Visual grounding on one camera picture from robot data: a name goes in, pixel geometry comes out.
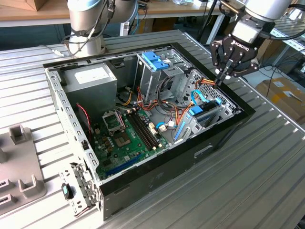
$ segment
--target metal workbench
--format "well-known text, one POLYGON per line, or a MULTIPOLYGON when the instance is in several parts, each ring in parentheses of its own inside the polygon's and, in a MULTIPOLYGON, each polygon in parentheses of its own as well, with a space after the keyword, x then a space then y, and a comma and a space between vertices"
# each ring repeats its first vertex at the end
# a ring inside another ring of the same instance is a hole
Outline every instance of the metal workbench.
MULTIPOLYGON (((106 40, 111 51, 169 42, 179 42, 213 69, 209 53, 180 31, 106 40)), ((304 130, 232 79, 229 87, 256 113, 220 151, 104 223, 96 209, 75 219, 58 176, 73 152, 42 69, 57 60, 62 58, 41 47, 0 52, 0 132, 17 123, 32 129, 47 188, 41 199, 0 216, 1 228, 289 229, 305 214, 304 130)))

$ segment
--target label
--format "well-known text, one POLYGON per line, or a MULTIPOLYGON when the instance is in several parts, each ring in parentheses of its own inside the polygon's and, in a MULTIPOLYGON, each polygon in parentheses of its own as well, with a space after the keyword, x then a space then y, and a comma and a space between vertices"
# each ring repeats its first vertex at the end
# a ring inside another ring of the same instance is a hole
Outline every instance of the label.
POLYGON ((275 81, 273 82, 277 87, 285 87, 284 84, 282 84, 282 82, 279 82, 279 81, 275 81))
POLYGON ((104 68, 95 68, 79 73, 75 73, 75 78, 79 84, 89 83, 95 80, 101 80, 109 77, 104 68))
POLYGON ((246 50, 247 52, 250 50, 248 47, 236 42, 235 40, 233 40, 231 44, 236 45, 236 46, 242 48, 243 50, 246 50))
POLYGON ((292 94, 291 91, 285 91, 284 93, 285 93, 285 95, 287 95, 288 97, 291 97, 291 94, 292 94))

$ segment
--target motherboard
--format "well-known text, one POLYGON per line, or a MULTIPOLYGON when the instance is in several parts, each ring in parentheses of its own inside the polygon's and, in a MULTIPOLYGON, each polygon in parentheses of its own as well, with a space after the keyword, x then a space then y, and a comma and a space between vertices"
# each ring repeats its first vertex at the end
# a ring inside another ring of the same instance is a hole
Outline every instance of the motherboard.
POLYGON ((94 125, 94 152, 100 162, 97 173, 101 178, 114 175, 169 147, 161 135, 151 132, 150 119, 145 111, 117 113, 120 121, 112 115, 107 116, 106 122, 94 125), (120 125, 124 126, 123 130, 107 131, 109 126, 113 130, 120 125))

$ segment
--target wooden table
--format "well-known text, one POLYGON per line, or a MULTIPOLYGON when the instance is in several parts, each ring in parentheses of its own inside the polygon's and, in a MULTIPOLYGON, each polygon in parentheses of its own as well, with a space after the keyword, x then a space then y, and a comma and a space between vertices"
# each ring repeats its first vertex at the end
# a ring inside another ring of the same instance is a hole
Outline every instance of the wooden table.
MULTIPOLYGON (((205 6, 197 7, 192 3, 176 5, 172 1, 160 2, 151 0, 147 3, 147 19, 202 16, 205 6)), ((208 43, 215 38, 224 16, 216 8, 213 15, 218 15, 208 43)), ((145 17, 139 9, 139 19, 145 17)), ((38 11, 29 11, 0 5, 0 27, 50 25, 70 23, 69 9, 65 0, 49 0, 38 11)))

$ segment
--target white connector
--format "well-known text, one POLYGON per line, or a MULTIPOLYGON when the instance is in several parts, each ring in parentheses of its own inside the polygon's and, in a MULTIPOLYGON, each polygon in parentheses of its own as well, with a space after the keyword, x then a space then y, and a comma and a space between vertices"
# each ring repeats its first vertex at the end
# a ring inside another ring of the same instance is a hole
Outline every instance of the white connector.
POLYGON ((58 50, 52 49, 52 52, 55 53, 58 56, 65 57, 65 55, 62 52, 58 51, 58 50))
POLYGON ((165 126, 165 125, 161 125, 161 126, 159 126, 159 130, 160 130, 161 132, 167 131, 166 126, 165 126))

